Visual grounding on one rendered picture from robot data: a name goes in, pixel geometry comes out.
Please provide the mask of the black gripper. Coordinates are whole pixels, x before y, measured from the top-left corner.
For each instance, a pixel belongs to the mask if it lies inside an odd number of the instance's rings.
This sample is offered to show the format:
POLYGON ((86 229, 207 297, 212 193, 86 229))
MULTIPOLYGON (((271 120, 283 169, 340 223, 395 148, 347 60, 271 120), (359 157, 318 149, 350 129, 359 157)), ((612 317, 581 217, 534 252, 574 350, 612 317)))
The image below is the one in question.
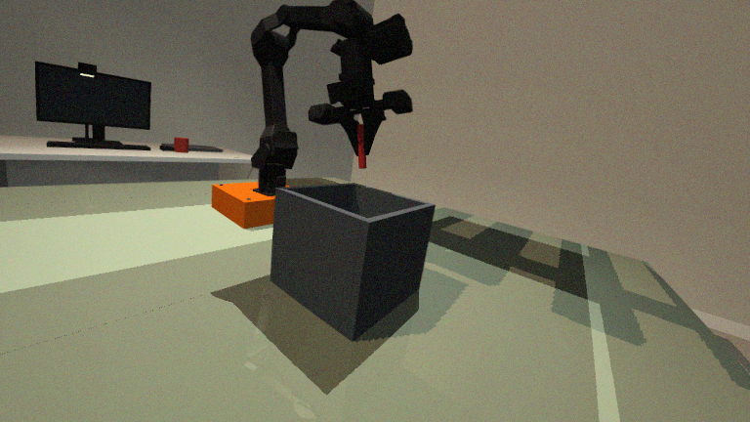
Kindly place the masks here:
MULTIPOLYGON (((354 79, 354 73, 361 70, 369 71, 372 84, 375 85, 372 69, 366 65, 359 64, 345 67, 342 73, 339 73, 339 80, 344 81, 348 77, 354 79)), ((408 93, 404 90, 384 92, 383 100, 375 101, 373 89, 373 102, 365 101, 364 98, 358 98, 355 101, 347 102, 347 104, 338 107, 329 103, 312 105, 309 109, 309 121, 320 125, 341 124, 350 139, 356 156, 358 156, 356 124, 359 124, 359 121, 354 120, 354 115, 361 114, 364 153, 365 155, 369 155, 378 128, 381 122, 387 119, 385 117, 385 110, 391 109, 395 114, 404 114, 413 111, 413 103, 408 93)))

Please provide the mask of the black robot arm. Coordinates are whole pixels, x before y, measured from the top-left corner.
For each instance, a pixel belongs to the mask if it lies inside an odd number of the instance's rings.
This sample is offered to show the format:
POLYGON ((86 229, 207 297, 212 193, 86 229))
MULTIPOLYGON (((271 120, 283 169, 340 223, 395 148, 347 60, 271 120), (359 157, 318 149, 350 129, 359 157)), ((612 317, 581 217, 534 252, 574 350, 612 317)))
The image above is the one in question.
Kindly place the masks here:
MULTIPOLYGON (((326 7, 282 5, 259 21, 251 33, 251 43, 253 56, 262 68, 266 128, 251 164, 259 169, 258 188, 253 191, 266 196, 275 196, 275 188, 285 187, 285 169, 292 169, 298 153, 297 134, 287 125, 282 67, 300 29, 332 31, 346 37, 337 39, 330 49, 341 57, 342 70, 357 64, 372 69, 371 60, 389 63, 410 56, 413 50, 400 13, 374 25, 371 15, 355 0, 333 0, 326 7), (290 27, 286 37, 273 31, 283 24, 290 27)), ((373 102, 368 70, 355 72, 354 79, 327 84, 327 90, 332 105, 344 101, 341 105, 347 106, 358 98, 373 102)))

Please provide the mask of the dark red peg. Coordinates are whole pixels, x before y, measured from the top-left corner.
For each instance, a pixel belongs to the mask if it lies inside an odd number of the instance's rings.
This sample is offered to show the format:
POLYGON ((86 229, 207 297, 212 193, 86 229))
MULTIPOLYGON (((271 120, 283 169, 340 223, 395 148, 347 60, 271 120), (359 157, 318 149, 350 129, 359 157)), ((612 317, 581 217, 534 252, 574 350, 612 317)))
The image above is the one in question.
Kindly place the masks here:
POLYGON ((358 167, 366 168, 366 155, 364 153, 363 124, 356 124, 357 127, 357 147, 358 147, 358 167))

